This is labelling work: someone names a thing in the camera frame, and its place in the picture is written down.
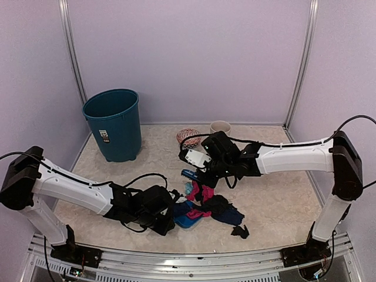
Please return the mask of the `blue hand brush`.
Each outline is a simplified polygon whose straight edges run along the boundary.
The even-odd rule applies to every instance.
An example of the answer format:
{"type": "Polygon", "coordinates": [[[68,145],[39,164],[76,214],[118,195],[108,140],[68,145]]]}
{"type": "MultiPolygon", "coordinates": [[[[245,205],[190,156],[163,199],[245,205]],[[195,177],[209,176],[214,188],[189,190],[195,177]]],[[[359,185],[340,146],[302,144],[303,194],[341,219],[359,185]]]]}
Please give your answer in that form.
{"type": "Polygon", "coordinates": [[[196,172],[192,171],[192,170],[188,170],[188,169],[183,169],[181,171],[181,175],[190,179],[190,180],[193,180],[193,181],[198,181],[199,178],[198,178],[198,175],[196,174],[196,172]]]}

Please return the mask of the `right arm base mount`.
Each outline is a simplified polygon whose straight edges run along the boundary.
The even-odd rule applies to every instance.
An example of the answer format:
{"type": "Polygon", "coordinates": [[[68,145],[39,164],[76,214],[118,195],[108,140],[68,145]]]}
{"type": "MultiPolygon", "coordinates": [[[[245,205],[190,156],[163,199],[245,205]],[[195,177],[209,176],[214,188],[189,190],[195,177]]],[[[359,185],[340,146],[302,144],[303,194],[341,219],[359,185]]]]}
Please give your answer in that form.
{"type": "Polygon", "coordinates": [[[313,227],[311,227],[304,244],[286,247],[280,250],[284,267],[298,266],[300,264],[318,261],[332,255],[328,241],[313,239],[312,232],[313,227]]]}

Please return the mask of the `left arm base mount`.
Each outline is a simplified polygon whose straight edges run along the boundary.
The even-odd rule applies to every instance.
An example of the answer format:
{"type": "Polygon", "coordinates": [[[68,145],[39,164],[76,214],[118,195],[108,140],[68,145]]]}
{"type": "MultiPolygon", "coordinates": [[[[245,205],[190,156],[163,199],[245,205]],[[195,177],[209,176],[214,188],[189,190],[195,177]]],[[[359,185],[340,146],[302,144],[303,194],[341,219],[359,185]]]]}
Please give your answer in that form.
{"type": "Polygon", "coordinates": [[[63,245],[52,245],[51,257],[82,267],[98,268],[103,251],[93,247],[78,245],[73,229],[66,225],[67,239],[63,245]]]}

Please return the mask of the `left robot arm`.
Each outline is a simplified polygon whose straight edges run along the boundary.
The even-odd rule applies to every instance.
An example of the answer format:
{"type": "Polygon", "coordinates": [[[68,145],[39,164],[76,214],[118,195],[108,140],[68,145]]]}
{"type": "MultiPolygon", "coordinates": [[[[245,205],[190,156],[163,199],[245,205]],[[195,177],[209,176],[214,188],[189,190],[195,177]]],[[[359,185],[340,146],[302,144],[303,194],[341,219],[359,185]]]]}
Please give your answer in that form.
{"type": "Polygon", "coordinates": [[[2,187],[1,204],[22,213],[45,236],[53,250],[69,261],[82,256],[75,243],[72,228],[63,224],[44,202],[49,196],[84,207],[115,220],[126,227],[139,225],[138,233],[150,229],[165,236],[174,229],[173,206],[180,194],[167,186],[154,185],[146,190],[135,189],[134,180],[119,185],[113,181],[94,182],[62,169],[43,156],[43,149],[33,146],[25,152],[3,155],[16,158],[9,164],[2,187]]]}

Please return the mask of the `blue plastic dustpan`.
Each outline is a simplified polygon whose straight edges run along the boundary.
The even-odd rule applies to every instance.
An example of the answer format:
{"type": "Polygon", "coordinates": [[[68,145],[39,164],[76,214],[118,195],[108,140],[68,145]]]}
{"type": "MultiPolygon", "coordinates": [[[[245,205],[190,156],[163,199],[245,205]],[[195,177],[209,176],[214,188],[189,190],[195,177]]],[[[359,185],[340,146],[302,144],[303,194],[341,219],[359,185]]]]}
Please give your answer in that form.
{"type": "Polygon", "coordinates": [[[174,223],[183,229],[189,229],[197,224],[201,219],[201,217],[190,219],[187,216],[179,216],[174,218],[174,223]]]}

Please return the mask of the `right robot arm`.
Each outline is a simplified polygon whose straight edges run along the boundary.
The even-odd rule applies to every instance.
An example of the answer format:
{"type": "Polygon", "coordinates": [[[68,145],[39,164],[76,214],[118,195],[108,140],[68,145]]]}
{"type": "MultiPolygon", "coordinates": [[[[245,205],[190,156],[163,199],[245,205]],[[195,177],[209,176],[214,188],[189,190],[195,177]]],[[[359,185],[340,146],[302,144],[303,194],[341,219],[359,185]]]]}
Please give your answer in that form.
{"type": "Polygon", "coordinates": [[[334,175],[334,186],[325,205],[313,223],[307,243],[300,254],[307,261],[323,252],[323,243],[333,237],[333,231],[346,217],[352,202],[366,189],[362,180],[362,161],[348,136],[339,126],[329,137],[300,143],[278,145],[245,140],[243,149],[238,139],[223,131],[203,134],[203,152],[180,148],[179,159],[196,168],[182,175],[211,188],[219,179],[244,177],[293,171],[321,171],[334,175]]]}

